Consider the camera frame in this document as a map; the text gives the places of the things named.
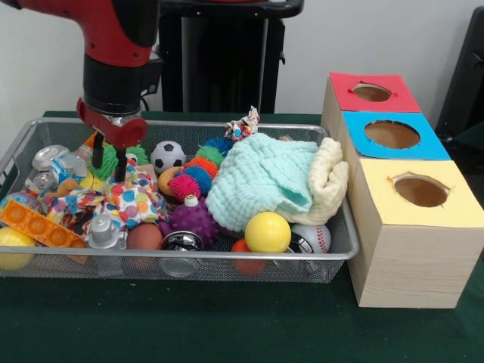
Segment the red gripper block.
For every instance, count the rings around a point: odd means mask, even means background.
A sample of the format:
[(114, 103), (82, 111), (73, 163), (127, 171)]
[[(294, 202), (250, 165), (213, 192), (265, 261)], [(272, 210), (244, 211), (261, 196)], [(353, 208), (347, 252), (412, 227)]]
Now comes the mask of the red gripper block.
[(97, 131), (92, 152), (92, 166), (100, 169), (103, 164), (104, 139), (116, 149), (115, 181), (124, 182), (126, 177), (126, 148), (138, 145), (147, 134), (147, 122), (139, 113), (128, 116), (107, 116), (91, 109), (83, 99), (77, 101), (78, 117)]

